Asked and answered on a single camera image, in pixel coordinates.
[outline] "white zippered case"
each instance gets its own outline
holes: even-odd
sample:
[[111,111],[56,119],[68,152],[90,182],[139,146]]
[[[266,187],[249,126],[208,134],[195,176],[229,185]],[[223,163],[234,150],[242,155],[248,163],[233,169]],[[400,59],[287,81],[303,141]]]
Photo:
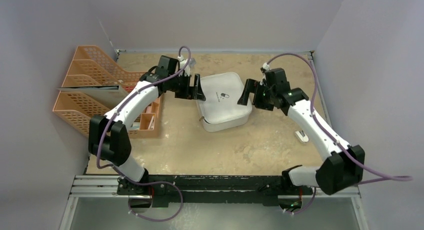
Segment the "white zippered case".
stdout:
[[203,127],[216,132],[245,124],[252,112],[250,100],[247,106],[238,105],[245,88],[234,72],[206,76],[200,79],[206,101],[196,101]]

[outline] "small white clip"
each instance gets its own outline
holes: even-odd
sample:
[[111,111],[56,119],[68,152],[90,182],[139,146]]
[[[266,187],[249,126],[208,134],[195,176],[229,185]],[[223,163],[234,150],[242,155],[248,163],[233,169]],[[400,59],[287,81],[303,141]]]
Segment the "small white clip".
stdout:
[[262,65],[262,68],[264,69],[264,70],[269,70],[270,69],[270,65],[268,64],[268,63],[263,63],[263,65]]
[[294,135],[299,139],[301,143],[307,143],[309,141],[309,137],[304,133],[303,130],[301,131],[295,131]]
[[115,107],[115,108],[113,108],[113,113],[115,113],[117,116],[119,115],[119,112],[118,112],[118,107]]

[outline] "white wall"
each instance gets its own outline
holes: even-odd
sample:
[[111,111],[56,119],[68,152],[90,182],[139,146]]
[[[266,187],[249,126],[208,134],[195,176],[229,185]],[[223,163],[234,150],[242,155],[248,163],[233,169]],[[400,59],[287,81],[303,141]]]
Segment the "white wall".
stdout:
[[316,50],[336,130],[368,166],[415,178],[360,188],[373,230],[424,226],[423,14],[424,0],[344,0]]
[[0,225],[57,229],[87,139],[52,113],[75,47],[113,49],[86,0],[0,0]]
[[316,49],[342,0],[90,0],[116,48]]

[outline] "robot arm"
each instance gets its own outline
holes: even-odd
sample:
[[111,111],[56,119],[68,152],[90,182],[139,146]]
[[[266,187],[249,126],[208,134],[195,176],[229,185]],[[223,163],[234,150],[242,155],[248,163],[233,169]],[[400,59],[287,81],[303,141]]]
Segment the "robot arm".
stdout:
[[[274,107],[281,109],[312,139],[323,160],[320,167],[299,165],[284,170],[281,177],[283,187],[320,187],[324,193],[331,195],[358,184],[362,180],[363,169],[353,163],[314,121],[310,111],[311,102],[307,95],[299,88],[290,88],[283,69],[261,70],[264,74],[262,81],[248,79],[238,104],[246,105],[249,94],[254,93],[252,104],[256,108],[270,111]],[[351,146],[316,111],[313,114],[330,134],[336,136],[337,141],[348,153],[359,162],[364,163],[365,153],[359,145]]]
[[181,59],[179,63],[178,59],[161,56],[158,65],[141,76],[134,90],[120,104],[104,116],[92,117],[89,123],[88,151],[91,154],[97,155],[106,125],[117,113],[107,130],[108,132],[110,131],[110,136],[105,136],[102,143],[100,159],[112,163],[121,173],[133,181],[147,181],[148,171],[140,166],[130,155],[131,143],[128,130],[133,122],[148,105],[167,91],[174,92],[175,98],[201,101],[205,101],[206,98],[201,89],[200,76],[198,74],[194,76],[194,86],[190,86],[191,75],[189,66],[175,78],[148,87],[142,91],[140,90],[147,85],[173,75],[175,69],[180,65],[184,65],[185,61],[188,60]]

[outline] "tan work surface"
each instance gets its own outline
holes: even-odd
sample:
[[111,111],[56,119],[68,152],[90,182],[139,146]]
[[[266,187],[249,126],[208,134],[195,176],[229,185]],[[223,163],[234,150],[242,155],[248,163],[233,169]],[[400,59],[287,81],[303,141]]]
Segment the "tan work surface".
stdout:
[[[201,77],[235,72],[243,83],[248,78],[261,80],[260,67],[273,56],[193,54],[197,61],[194,72]],[[146,71],[157,65],[159,57],[160,54],[124,53],[118,64],[127,71]],[[300,87],[312,96],[314,78],[302,60],[284,56],[273,61],[271,67],[283,68],[292,88]],[[319,96],[315,108],[324,117]],[[295,165],[322,164],[313,143],[302,144],[296,138],[295,131],[301,128],[281,110],[253,108],[246,124],[215,133],[204,130],[197,110],[195,101],[176,99],[174,93],[167,92],[163,98],[160,137],[132,139],[131,155],[150,174],[280,175],[282,170]],[[86,173],[115,174],[111,168],[98,170],[93,155]]]

